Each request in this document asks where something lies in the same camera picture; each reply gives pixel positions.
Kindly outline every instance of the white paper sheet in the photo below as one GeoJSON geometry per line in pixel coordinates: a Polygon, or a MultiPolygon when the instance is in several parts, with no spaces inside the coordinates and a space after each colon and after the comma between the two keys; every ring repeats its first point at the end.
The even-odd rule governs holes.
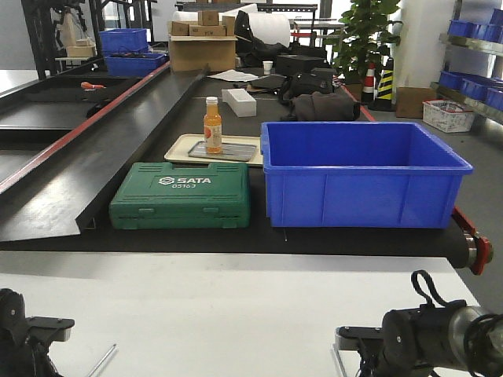
{"type": "Polygon", "coordinates": [[[252,80],[259,78],[258,76],[252,75],[251,73],[238,72],[233,69],[230,69],[230,70],[222,72],[222,73],[217,73],[216,75],[211,75],[208,77],[211,77],[213,79],[220,79],[220,80],[224,80],[224,81],[232,81],[232,82],[236,82],[236,81],[247,82],[247,81],[252,81],[252,80]]]}

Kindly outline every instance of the green toolbox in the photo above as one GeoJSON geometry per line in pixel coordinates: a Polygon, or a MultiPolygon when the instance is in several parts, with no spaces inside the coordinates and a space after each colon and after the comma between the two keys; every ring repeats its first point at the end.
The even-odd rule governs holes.
{"type": "Polygon", "coordinates": [[[116,229],[244,228],[250,221],[248,165],[135,163],[109,213],[116,229]]]}

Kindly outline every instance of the plastic bottle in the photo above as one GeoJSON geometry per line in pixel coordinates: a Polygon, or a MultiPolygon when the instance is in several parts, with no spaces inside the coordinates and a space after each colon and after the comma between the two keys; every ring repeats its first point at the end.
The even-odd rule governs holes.
{"type": "Polygon", "coordinates": [[[222,117],[218,113],[217,97],[206,97],[204,140],[206,153],[222,153],[222,117]]]}

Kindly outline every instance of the white basket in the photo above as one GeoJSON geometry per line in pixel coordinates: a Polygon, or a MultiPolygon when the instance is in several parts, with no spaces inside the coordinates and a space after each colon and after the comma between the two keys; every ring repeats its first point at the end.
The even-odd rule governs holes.
{"type": "Polygon", "coordinates": [[[468,132],[472,128],[475,113],[466,110],[456,102],[436,100],[423,102],[423,121],[443,132],[468,132]],[[443,108],[452,105],[460,111],[443,108]]]}

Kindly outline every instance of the blue crate on shelf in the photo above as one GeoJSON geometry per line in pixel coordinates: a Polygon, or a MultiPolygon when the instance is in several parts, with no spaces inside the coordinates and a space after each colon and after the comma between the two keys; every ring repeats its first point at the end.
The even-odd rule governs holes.
{"type": "Polygon", "coordinates": [[[478,77],[477,75],[470,75],[468,73],[440,71],[439,84],[446,88],[459,90],[463,79],[476,79],[478,77]]]}
{"type": "Polygon", "coordinates": [[[483,40],[489,41],[489,42],[498,42],[501,38],[502,31],[503,31],[502,26],[489,24],[489,25],[487,25],[483,40]]]}
{"type": "Polygon", "coordinates": [[[488,88],[486,105],[503,111],[503,88],[488,88]]]}
{"type": "Polygon", "coordinates": [[[451,20],[447,34],[459,37],[469,37],[472,35],[473,23],[463,20],[451,20]]]}
{"type": "Polygon", "coordinates": [[[143,49],[136,49],[135,51],[108,51],[105,49],[101,49],[101,53],[103,54],[104,57],[110,57],[114,53],[148,53],[149,48],[144,47],[143,49]]]}
{"type": "Polygon", "coordinates": [[[145,77],[166,63],[163,53],[145,53],[144,57],[106,57],[108,74],[119,77],[145,77]]]}
{"type": "Polygon", "coordinates": [[[473,39],[484,39],[484,35],[486,35],[487,25],[486,24],[473,24],[472,34],[470,38],[473,39]]]}
{"type": "Polygon", "coordinates": [[[147,29],[112,29],[100,31],[103,56],[113,53],[146,53],[147,29]]]}
{"type": "Polygon", "coordinates": [[[493,16],[490,18],[490,24],[503,26],[503,10],[494,8],[493,16]]]}
{"type": "Polygon", "coordinates": [[[476,76],[469,79],[463,79],[460,92],[474,100],[485,101],[487,97],[487,89],[501,87],[503,87],[503,82],[498,79],[488,79],[476,76]]]}
{"type": "Polygon", "coordinates": [[[472,166],[416,123],[262,124],[279,227],[445,228],[472,166]]]}

